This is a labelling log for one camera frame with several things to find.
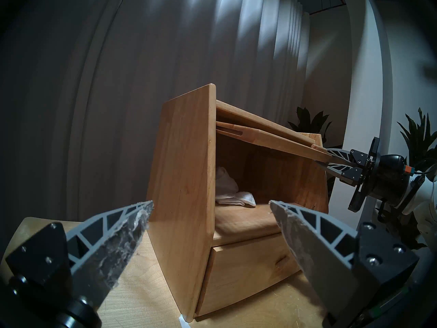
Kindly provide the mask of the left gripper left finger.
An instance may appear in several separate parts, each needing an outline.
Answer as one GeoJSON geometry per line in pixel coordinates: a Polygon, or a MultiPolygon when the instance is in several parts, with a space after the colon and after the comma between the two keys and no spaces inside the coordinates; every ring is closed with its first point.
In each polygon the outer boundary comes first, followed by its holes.
{"type": "Polygon", "coordinates": [[[101,327],[97,309],[148,229],[153,201],[95,215],[65,232],[51,222],[5,262],[5,327],[101,327]]]}

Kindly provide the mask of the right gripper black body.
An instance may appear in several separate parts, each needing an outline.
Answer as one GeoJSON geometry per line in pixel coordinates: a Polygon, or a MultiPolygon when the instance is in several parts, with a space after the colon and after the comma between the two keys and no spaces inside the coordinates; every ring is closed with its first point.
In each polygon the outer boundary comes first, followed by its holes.
{"type": "Polygon", "coordinates": [[[349,210],[358,212],[367,196],[385,201],[392,206],[401,203],[410,180],[410,173],[405,171],[406,159],[397,154],[381,155],[379,138],[374,137],[368,153],[366,165],[362,168],[362,184],[356,186],[349,203],[349,210]]]}

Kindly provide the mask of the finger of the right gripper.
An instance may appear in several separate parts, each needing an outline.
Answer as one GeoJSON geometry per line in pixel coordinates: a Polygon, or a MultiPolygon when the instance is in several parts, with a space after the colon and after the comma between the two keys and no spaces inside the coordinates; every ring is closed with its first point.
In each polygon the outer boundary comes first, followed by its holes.
{"type": "Polygon", "coordinates": [[[340,148],[328,148],[327,153],[332,156],[325,165],[366,165],[368,155],[358,150],[343,150],[340,148]]]}
{"type": "Polygon", "coordinates": [[[339,163],[316,163],[327,173],[338,178],[341,182],[350,186],[358,186],[362,184],[362,168],[351,167],[339,163]]]}

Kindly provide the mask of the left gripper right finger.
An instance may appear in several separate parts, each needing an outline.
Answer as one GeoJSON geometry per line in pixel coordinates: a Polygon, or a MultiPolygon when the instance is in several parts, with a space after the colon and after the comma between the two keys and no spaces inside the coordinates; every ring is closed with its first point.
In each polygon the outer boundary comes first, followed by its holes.
{"type": "Polygon", "coordinates": [[[271,200],[289,250],[326,308],[323,327],[389,327],[410,294],[419,257],[371,222],[358,230],[328,214],[271,200]]]}

